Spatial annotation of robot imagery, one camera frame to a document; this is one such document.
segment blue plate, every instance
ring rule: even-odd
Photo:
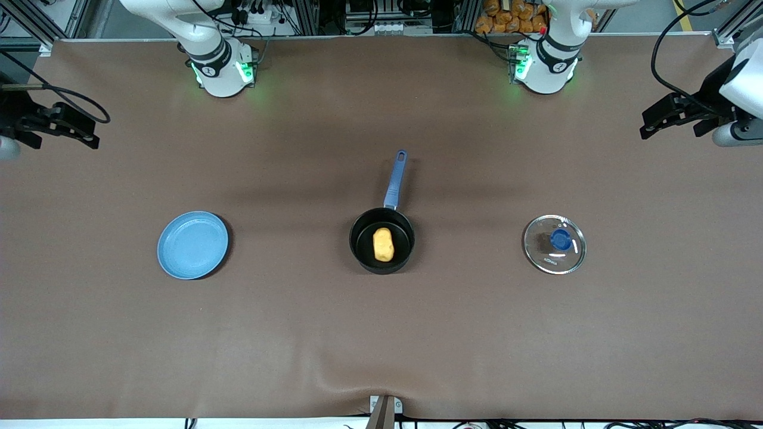
[[[211,273],[228,251],[228,229],[206,211],[190,211],[169,222],[156,246],[159,265],[181,280]]]

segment blue pan handle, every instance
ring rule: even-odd
[[[391,208],[392,210],[398,209],[398,204],[400,202],[400,184],[403,182],[403,171],[405,171],[405,163],[407,161],[408,152],[399,150],[394,158],[392,176],[389,178],[387,195],[384,197],[385,208]]]

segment metal bracket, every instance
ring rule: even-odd
[[[395,398],[394,396],[390,396],[391,399],[394,400],[394,413],[395,414],[403,414],[403,402]],[[374,408],[376,408],[376,403],[378,402],[379,397],[378,396],[372,396],[371,397],[371,407],[369,408],[369,412],[374,412]]]
[[[50,56],[50,53],[52,52],[52,47],[40,45],[40,49],[38,50],[38,52],[40,53],[40,57],[47,58]]]
[[[400,399],[388,395],[372,396],[371,417],[365,429],[394,429],[394,415],[402,413],[403,402]]]
[[[718,32],[718,29],[713,30],[713,40],[715,40],[716,47],[718,49],[731,49],[734,50],[734,37],[723,37]]]

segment yellow potato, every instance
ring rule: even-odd
[[[389,262],[393,256],[392,233],[389,228],[379,228],[374,233],[374,258],[377,261]]]

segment black frying pan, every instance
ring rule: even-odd
[[[384,207],[372,208],[360,215],[349,232],[349,248],[363,268],[374,274],[390,274],[403,268],[410,253],[414,249],[416,236],[410,221],[398,211],[400,184],[403,182],[403,171],[408,161],[405,150],[398,152],[394,159],[392,176],[389,179]],[[386,227],[392,234],[394,255],[389,262],[374,258],[374,233],[381,227]]]

